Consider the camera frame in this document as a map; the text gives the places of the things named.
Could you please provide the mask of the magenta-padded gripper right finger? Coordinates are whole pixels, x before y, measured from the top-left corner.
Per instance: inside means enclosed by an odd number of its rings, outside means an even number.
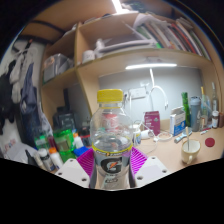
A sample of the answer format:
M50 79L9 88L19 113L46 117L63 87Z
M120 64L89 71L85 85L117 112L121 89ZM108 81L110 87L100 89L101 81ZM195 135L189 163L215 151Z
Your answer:
M143 187L170 174L170 171L156 157L147 157L137 148L132 149L129 182L131 188Z

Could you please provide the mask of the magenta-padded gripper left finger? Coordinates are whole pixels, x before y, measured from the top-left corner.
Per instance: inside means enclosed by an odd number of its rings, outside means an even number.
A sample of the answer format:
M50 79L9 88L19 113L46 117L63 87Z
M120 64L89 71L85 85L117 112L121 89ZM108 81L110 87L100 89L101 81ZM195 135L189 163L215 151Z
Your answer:
M68 159L55 175L84 188L94 187L96 172L93 150L88 149L77 159Z

